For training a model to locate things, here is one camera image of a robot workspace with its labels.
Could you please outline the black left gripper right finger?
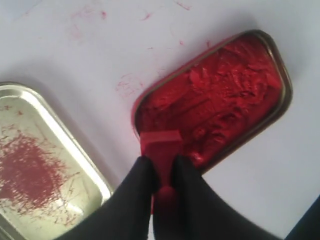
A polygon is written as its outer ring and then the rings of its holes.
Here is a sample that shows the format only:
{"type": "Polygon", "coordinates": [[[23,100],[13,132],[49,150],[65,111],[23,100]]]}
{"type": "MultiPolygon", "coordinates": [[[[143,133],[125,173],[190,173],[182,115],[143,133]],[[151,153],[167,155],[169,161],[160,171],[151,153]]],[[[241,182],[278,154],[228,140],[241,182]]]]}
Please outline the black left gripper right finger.
{"type": "Polygon", "coordinates": [[[190,159],[178,155],[171,185],[154,200],[153,231],[157,240],[276,240],[222,200],[190,159]]]}

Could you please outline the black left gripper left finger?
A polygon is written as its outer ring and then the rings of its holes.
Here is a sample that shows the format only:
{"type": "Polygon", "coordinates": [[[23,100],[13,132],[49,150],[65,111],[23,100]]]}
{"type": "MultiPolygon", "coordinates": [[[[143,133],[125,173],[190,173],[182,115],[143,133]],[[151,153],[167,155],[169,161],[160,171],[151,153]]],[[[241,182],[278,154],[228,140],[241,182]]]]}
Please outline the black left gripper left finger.
{"type": "Polygon", "coordinates": [[[157,176],[151,160],[140,156],[113,195],[62,240],[146,240],[157,176]]]}

